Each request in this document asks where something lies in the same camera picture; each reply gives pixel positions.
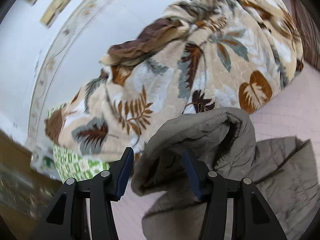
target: brown floor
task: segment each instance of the brown floor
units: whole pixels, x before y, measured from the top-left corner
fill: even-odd
[[[51,180],[30,169],[31,153],[14,143],[0,131],[0,163],[9,169],[18,171],[36,184],[47,188],[59,189],[61,182]],[[36,221],[16,210],[0,205],[0,214],[18,240],[27,240],[35,227]]]

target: light switch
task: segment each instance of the light switch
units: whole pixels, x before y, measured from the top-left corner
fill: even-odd
[[[71,0],[52,0],[40,22],[50,27],[58,14],[67,6]]]

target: silver screw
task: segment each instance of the silver screw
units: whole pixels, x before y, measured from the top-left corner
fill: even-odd
[[[71,185],[71,184],[73,184],[75,182],[75,179],[74,178],[69,178],[69,179],[67,179],[67,184],[68,185]]]
[[[209,177],[215,178],[218,176],[218,174],[215,171],[209,171],[208,172]]]
[[[102,177],[108,177],[110,175],[110,172],[109,171],[103,171],[103,172],[100,173],[100,175]]]
[[[249,185],[249,184],[251,184],[252,180],[249,179],[249,178],[244,178],[244,179],[243,179],[243,182],[244,182],[245,184]]]

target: gray cloth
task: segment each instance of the gray cloth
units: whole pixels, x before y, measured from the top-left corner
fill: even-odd
[[[223,177],[251,178],[288,240],[298,239],[313,220],[320,193],[311,142],[296,137],[256,142],[245,111],[220,108],[169,120],[146,145],[132,190],[138,195],[166,191],[142,219],[148,240],[198,239],[206,203],[197,201],[181,166],[187,146]],[[231,234],[230,223],[228,219],[226,236]]]

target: floral blanket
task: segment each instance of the floral blanket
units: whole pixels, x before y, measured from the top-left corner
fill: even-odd
[[[135,153],[169,119],[220,107],[252,113],[303,68],[281,0],[178,0],[134,41],[110,47],[101,75],[46,120],[46,134],[82,156]]]

